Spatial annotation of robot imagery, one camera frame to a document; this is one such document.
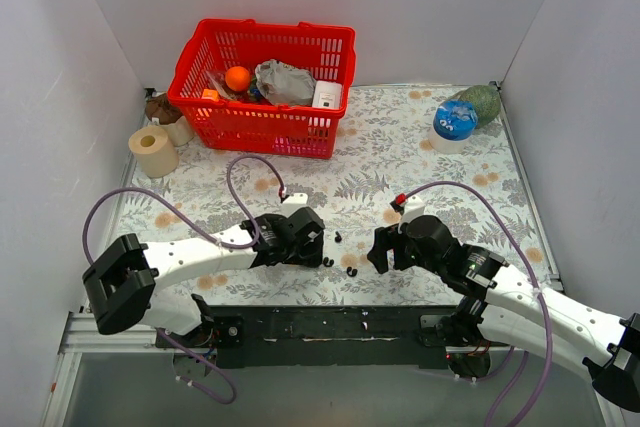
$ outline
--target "red plastic basket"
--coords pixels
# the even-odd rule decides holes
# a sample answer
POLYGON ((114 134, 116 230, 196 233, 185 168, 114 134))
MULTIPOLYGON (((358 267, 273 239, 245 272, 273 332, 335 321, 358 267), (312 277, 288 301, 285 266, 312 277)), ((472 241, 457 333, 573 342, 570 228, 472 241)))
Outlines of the red plastic basket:
POLYGON ((259 24, 254 20, 206 19, 185 46, 169 87, 178 107, 207 147, 328 159, 347 109, 355 74, 355 31, 300 23, 259 24), (316 80, 342 84, 337 110, 259 105, 201 99, 209 88, 207 71, 278 59, 307 69, 316 80))

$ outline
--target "leaf pattern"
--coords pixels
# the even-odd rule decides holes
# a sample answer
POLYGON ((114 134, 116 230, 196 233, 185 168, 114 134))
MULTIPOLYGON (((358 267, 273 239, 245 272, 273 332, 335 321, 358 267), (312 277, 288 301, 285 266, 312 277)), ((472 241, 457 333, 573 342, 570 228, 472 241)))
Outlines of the leaf pattern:
MULTIPOLYGON (((290 193, 309 195, 326 225, 325 255, 332 268, 277 265, 221 272, 198 282, 171 287, 202 295, 221 305, 419 305, 456 304, 460 296, 425 270, 414 268, 378 275, 366 260, 375 228, 396 222, 389 202, 434 180, 455 180, 485 195, 523 250, 541 248, 526 193, 502 123, 496 120, 471 137, 460 155, 431 148, 427 132, 435 109, 459 88, 423 85, 352 88, 330 160, 266 156, 280 171, 290 193), (421 95, 428 89, 429 95, 421 95), (339 231, 343 241, 335 243, 339 231), (357 267, 348 277, 347 266, 357 267)), ((237 152, 205 148, 198 139, 179 147, 180 165, 162 179, 149 179, 136 167, 132 184, 158 193, 198 226, 218 232, 244 220, 226 187, 226 168, 237 152)), ((243 161, 231 179, 255 215, 279 213, 277 181, 261 163, 243 161)), ((483 245, 523 268, 506 236, 470 194, 436 187, 421 194, 426 212, 437 215, 461 242, 483 245)), ((116 235, 135 232, 142 242, 171 241, 196 235, 164 206, 127 195, 116 235)), ((533 264, 547 278, 546 263, 533 264)))

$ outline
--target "robotic arm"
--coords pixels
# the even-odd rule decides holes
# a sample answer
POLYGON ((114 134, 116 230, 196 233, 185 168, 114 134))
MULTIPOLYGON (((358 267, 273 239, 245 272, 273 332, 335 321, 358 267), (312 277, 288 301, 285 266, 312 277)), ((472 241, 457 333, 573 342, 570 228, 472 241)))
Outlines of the robotic arm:
MULTIPOLYGON (((245 249, 222 248, 204 239, 142 244, 135 234, 118 238, 83 274, 82 280, 101 334, 140 323, 178 335, 208 319, 201 298, 185 298, 167 287, 224 270, 251 269, 277 263, 318 267, 322 263, 324 223, 306 206, 306 194, 282 202, 282 214, 256 217, 260 240, 245 249)), ((254 236, 244 221, 217 237, 237 245, 254 236)))
POLYGON ((538 291, 527 276, 484 247, 460 244, 437 218, 424 215, 416 196, 391 204, 400 222, 375 231, 368 259, 381 274, 422 267, 465 297, 457 312, 438 325, 445 340, 505 342, 544 356, 543 314, 547 303, 553 327, 554 361, 589 378, 607 400, 640 411, 640 317, 624 320, 598 312, 555 290, 538 291))

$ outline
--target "green melon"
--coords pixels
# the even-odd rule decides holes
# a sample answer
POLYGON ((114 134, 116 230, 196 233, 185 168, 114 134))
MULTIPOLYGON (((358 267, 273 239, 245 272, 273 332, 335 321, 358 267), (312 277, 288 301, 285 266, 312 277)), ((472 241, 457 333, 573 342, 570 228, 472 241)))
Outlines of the green melon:
POLYGON ((493 85, 474 85, 458 92, 452 99, 471 102, 476 114, 478 125, 484 127, 500 114, 500 94, 493 85))

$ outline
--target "orange fruit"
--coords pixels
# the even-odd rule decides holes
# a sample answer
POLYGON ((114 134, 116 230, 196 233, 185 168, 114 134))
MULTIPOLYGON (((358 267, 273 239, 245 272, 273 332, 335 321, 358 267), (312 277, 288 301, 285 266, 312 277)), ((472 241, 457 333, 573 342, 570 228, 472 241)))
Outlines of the orange fruit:
POLYGON ((251 74, 244 67, 236 65, 227 70, 227 73, 224 74, 224 81, 227 83, 227 87, 234 92, 244 92, 251 83, 251 74))

